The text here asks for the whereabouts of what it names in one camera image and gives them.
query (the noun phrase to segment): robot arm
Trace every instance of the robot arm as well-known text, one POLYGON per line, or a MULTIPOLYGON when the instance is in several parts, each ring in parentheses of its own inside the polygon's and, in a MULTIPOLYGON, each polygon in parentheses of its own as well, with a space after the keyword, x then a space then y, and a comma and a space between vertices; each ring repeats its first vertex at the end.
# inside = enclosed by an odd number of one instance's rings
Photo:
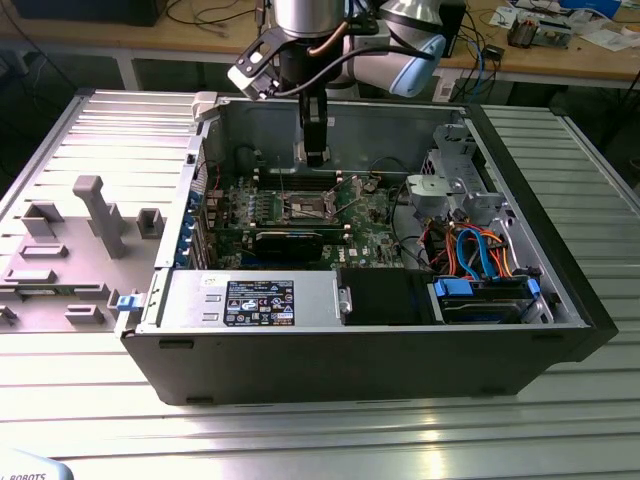
POLYGON ((390 0, 380 7, 381 20, 347 1, 345 9, 344 0, 272 0, 277 27, 253 42, 228 73, 253 100, 299 96, 311 167, 327 160, 327 83, 342 77, 415 96, 446 43, 435 34, 442 25, 439 0, 390 0), (276 56, 279 71, 272 66, 276 56))

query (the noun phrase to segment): workbench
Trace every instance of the workbench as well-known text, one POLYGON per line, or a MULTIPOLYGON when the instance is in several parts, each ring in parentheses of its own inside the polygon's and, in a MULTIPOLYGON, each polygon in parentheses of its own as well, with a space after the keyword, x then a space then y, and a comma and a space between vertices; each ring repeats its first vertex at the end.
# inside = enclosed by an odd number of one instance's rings
MULTIPOLYGON (((193 100, 76 96, 0 201, 0 266, 33 201, 86 215, 71 194, 80 174, 103 176, 113 187, 105 200, 123 216, 168 212, 196 131, 193 100)), ((175 407, 157 398, 111 324, 3 327, 3 443, 64 461, 76 480, 637 478, 638 199, 570 119, 484 111, 620 329, 587 360, 558 364, 513 397, 175 407)), ((424 375, 431 368, 440 367, 426 364, 424 375)))
MULTIPOLYGON (((23 20, 9 0, 2 0, 24 32, 45 52, 71 55, 89 55, 114 58, 118 64, 122 82, 127 90, 140 90, 134 60, 173 60, 202 63, 233 63, 254 39, 256 26, 253 15, 247 14, 228 22, 227 37, 202 30, 193 25, 183 25, 163 15, 155 27, 68 22, 57 20, 23 20)), ((226 0, 194 0, 197 10, 227 4, 226 0)), ((471 14, 478 30, 487 41, 506 49, 497 80, 531 82, 587 87, 628 88, 640 68, 639 49, 627 48, 610 52, 582 38, 573 38, 568 49, 535 47, 511 48, 507 45, 506 29, 490 27, 487 9, 502 5, 500 0, 470 0, 471 14)), ((229 9, 220 10, 219 17, 230 16, 252 9, 253 0, 240 0, 229 9)), ((192 21, 189 2, 178 4, 174 16, 192 21)), ((616 20, 640 21, 640 13, 621 11, 616 20)), ((33 47, 14 29, 6 18, 0 18, 0 50, 19 52, 33 47)), ((19 70, 20 56, 15 57, 19 70)), ((434 101, 448 101, 453 83, 466 77, 474 67, 474 59, 464 42, 458 41, 451 58, 443 59, 436 71, 440 77, 434 101)))

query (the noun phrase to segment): blue cable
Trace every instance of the blue cable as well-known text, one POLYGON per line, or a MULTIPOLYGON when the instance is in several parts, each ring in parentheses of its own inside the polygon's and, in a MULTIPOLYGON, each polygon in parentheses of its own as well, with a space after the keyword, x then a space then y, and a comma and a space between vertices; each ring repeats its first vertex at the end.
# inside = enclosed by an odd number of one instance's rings
POLYGON ((484 58, 482 58, 482 52, 480 51, 480 47, 476 42, 474 42, 470 38, 467 39, 467 42, 469 42, 471 45, 475 47, 476 52, 478 53, 478 61, 480 62, 480 71, 478 73, 478 80, 476 81, 475 87, 473 87, 473 92, 471 92, 471 98, 469 98, 469 103, 471 103, 471 101, 473 100, 473 97, 475 97, 476 94, 478 93, 478 88, 482 83, 482 74, 484 73, 484 58))
POLYGON ((480 280, 480 275, 478 275, 478 273, 467 264, 466 260, 464 259, 464 252, 462 251, 462 240, 464 240, 464 237, 469 234, 475 235, 476 239, 478 240, 478 250, 480 252, 480 261, 482 262, 484 273, 487 275, 487 277, 496 278, 498 274, 496 273, 493 265, 491 265, 491 261, 489 260, 489 247, 487 247, 487 242, 484 240, 484 237, 480 234, 480 232, 476 230, 466 228, 462 232, 460 232, 460 235, 458 235, 458 244, 456 245, 456 256, 458 257, 458 263, 469 273, 469 275, 473 277, 474 280, 480 280))

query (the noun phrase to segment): slotted metal surface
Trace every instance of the slotted metal surface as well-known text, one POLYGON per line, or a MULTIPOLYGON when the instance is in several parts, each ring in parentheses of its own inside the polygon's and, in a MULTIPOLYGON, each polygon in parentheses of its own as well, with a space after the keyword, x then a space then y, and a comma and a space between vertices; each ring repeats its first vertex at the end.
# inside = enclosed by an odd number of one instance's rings
POLYGON ((143 207, 166 216, 195 133, 192 100, 192 94, 115 91, 76 99, 0 222, 0 269, 26 232, 19 218, 32 202, 55 202, 65 217, 88 215, 72 192, 80 174, 100 175, 105 200, 117 203, 123 217, 135 218, 143 207))
MULTIPOLYGON (((536 123, 543 143, 543 131, 572 138, 546 111, 517 113, 536 123)), ((507 139, 532 138, 499 115, 507 139)), ((606 171, 588 155, 571 158, 584 169, 523 171, 532 184, 585 183, 606 196, 602 188, 614 183, 606 171)), ((546 188, 541 195, 562 196, 546 188)), ((111 334, 4 335, 0 438, 65 461, 78 480, 640 478, 638 262, 611 253, 633 251, 638 218, 631 208, 549 201, 558 205, 548 211, 570 245, 594 245, 596 253, 602 247, 605 256, 579 261, 621 333, 585 362, 557 365, 517 397, 172 407, 157 399, 111 334)), ((431 368, 446 365, 425 365, 424 374, 431 368)))

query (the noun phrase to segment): warning label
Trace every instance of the warning label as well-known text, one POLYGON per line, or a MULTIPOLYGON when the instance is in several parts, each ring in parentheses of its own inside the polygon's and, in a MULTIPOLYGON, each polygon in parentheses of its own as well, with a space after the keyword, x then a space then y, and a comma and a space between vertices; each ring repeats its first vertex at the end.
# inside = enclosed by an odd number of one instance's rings
POLYGON ((230 327, 295 325, 293 281, 227 283, 224 323, 230 327))

